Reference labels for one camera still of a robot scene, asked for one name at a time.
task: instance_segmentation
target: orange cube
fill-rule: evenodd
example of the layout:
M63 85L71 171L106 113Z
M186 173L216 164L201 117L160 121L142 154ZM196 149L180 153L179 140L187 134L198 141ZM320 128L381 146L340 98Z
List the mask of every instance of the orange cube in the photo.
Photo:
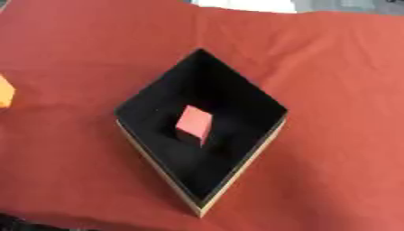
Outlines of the orange cube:
M202 146L209 134L212 115L194 106L187 106L177 122L177 137L188 143Z
M14 93L13 86L0 74L0 108L6 108L11 105Z

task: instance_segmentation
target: red fabric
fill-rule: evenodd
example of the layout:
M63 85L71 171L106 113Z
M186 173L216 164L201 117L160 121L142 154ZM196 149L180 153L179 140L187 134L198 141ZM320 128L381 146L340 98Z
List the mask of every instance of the red fabric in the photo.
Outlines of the red fabric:
M13 0L0 14L0 210L109 230L404 229L404 18L180 1ZM113 109L204 47L290 111L203 218L133 150Z

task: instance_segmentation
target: red cube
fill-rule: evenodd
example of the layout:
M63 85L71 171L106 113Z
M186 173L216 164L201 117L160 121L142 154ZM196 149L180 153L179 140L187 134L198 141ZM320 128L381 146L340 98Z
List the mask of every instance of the red cube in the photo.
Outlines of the red cube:
M188 105L176 124L177 137L188 143L202 146L212 125L212 115Z

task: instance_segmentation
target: black box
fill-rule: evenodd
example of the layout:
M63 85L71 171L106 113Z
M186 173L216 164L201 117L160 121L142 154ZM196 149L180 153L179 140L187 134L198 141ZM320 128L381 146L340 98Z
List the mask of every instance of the black box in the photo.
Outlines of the black box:
M176 137L186 105L213 115L201 148ZM204 50L115 111L127 138L200 217L276 136L287 109Z

